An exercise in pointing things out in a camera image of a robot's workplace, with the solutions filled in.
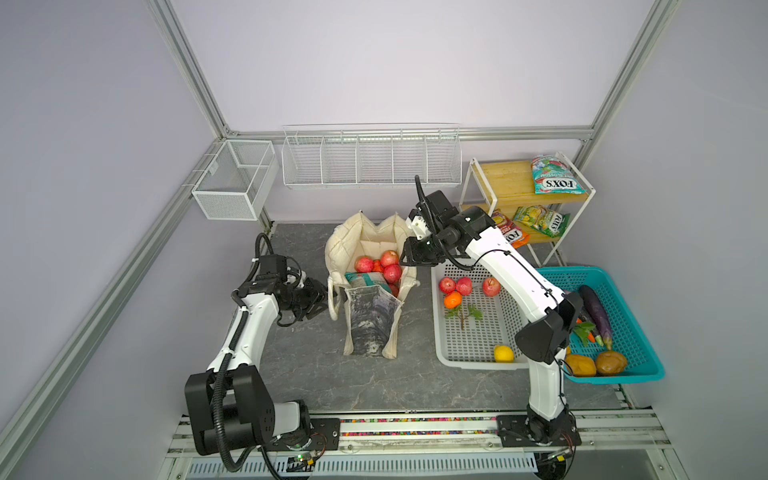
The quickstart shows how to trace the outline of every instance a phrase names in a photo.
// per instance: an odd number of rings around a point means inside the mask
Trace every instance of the gray marble tabletop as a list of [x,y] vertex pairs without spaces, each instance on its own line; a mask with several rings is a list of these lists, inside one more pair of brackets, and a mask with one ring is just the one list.
[[[296,258],[322,282],[324,253],[335,225],[282,223],[272,237],[275,253]],[[273,325],[260,372],[273,401],[303,399],[314,412],[353,410],[522,410],[530,391],[528,370],[465,370],[443,365],[435,354],[429,269],[402,309],[396,359],[344,356],[346,322],[328,312],[281,328]],[[566,382],[573,409],[619,409],[612,386]]]

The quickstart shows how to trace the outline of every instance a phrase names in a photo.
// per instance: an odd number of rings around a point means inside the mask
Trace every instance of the teal plastic basket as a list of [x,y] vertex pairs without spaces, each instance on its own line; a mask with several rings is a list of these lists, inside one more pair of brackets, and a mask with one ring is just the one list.
[[[564,290],[577,292],[580,286],[589,285],[598,295],[611,321],[614,350],[627,357],[627,368],[619,375],[593,377],[566,375],[570,380],[577,383],[606,385],[652,382],[664,377],[664,368],[654,349],[650,347],[643,330],[637,324],[624,299],[621,298],[613,280],[604,270],[595,266],[553,266],[540,268],[538,271],[544,278]],[[576,334],[571,334],[572,353],[596,359],[598,353],[604,351],[605,348],[597,343],[583,346]]]

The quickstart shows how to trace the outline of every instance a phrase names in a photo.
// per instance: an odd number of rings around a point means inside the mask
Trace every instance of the white plastic basket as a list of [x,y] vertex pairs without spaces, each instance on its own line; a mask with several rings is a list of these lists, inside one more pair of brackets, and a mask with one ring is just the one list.
[[192,194],[211,220],[258,220],[279,169],[271,141],[226,140]]
[[462,182],[458,127],[302,131],[286,127],[283,182],[292,188],[456,186]]
[[[462,307],[472,305],[482,312],[482,321],[474,318],[464,322],[458,318],[445,318],[448,309],[443,304],[445,295],[440,291],[440,280],[449,276],[458,280],[468,276],[472,280],[472,293],[464,296]],[[432,311],[435,315],[435,345],[437,358],[444,365],[463,369],[514,370],[528,368],[528,357],[524,356],[515,344],[515,334],[525,324],[517,302],[502,289],[497,296],[486,296],[482,292],[482,282],[491,276],[482,266],[476,266],[471,272],[460,270],[449,262],[432,268]],[[497,363],[493,357],[493,347],[506,345],[515,352],[512,363]]]

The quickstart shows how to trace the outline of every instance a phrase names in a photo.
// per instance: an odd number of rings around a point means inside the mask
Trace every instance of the red apple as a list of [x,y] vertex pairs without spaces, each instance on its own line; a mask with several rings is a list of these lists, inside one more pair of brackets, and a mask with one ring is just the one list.
[[401,275],[402,270],[400,269],[400,265],[387,265],[384,267],[384,280],[386,280],[387,283],[394,283],[397,280],[400,280]]
[[445,295],[448,295],[449,293],[453,292],[453,290],[456,290],[456,282],[454,282],[453,279],[446,277],[440,280],[441,292],[443,292]]
[[384,268],[390,265],[396,265],[399,260],[400,259],[397,256],[397,252],[394,250],[387,250],[386,252],[382,253],[381,263]]
[[355,270],[357,273],[369,273],[373,271],[373,259],[366,256],[360,257],[355,262]]
[[459,292],[462,296],[467,296],[472,293],[472,281],[468,276],[463,276],[462,278],[456,280],[456,291]]
[[486,296],[497,296],[502,291],[502,285],[494,277],[489,276],[482,281],[482,292]]

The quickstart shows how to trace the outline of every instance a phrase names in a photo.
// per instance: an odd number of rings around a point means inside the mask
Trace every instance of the yellow lemon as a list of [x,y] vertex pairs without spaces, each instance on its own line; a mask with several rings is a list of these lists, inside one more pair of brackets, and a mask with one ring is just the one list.
[[511,363],[515,359],[515,352],[506,345],[493,347],[493,358],[499,363]]

